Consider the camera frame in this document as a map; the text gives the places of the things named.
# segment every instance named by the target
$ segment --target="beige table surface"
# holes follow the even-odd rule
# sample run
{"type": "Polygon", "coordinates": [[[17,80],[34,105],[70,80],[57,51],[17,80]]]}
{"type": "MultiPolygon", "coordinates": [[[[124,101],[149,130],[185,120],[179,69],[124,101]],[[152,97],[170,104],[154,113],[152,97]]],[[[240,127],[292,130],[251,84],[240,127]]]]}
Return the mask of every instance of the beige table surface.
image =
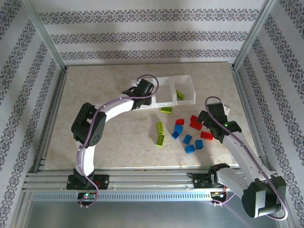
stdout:
{"type": "Polygon", "coordinates": [[[237,121],[255,151],[228,63],[74,66],[68,69],[45,169],[74,168],[77,150],[71,125],[83,103],[101,104],[116,98],[130,87],[131,79],[142,74],[157,77],[190,74],[196,90],[196,104],[174,106],[172,114],[161,113],[160,108],[155,108],[126,112],[111,119],[95,149],[95,168],[236,164],[230,152],[215,139],[203,140],[203,150],[185,153],[182,143],[185,135],[193,136],[191,144],[200,138],[200,131],[189,127],[190,118],[205,110],[204,101],[210,95],[220,97],[231,107],[228,120],[237,121]],[[179,118],[185,119],[184,131],[175,140],[171,134],[179,118]],[[164,125],[162,148],[155,145],[158,137],[156,123],[159,121],[164,125]]]}

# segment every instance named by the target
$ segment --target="green lego brick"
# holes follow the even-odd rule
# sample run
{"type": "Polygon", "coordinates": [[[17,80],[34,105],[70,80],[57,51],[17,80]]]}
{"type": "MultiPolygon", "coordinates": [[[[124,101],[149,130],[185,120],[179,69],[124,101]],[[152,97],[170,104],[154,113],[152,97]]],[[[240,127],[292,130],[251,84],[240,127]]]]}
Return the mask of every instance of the green lego brick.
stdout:
{"type": "Polygon", "coordinates": [[[182,94],[180,91],[176,90],[176,97],[179,100],[183,100],[185,98],[185,95],[182,94]]]}
{"type": "Polygon", "coordinates": [[[158,134],[163,134],[162,122],[157,122],[157,131],[158,131],[158,134]]]}
{"type": "Polygon", "coordinates": [[[161,108],[161,113],[172,113],[171,107],[163,107],[161,108]]]}
{"type": "Polygon", "coordinates": [[[156,145],[159,146],[159,147],[162,147],[162,143],[163,143],[164,138],[165,138],[165,136],[163,134],[159,134],[156,145]]]}

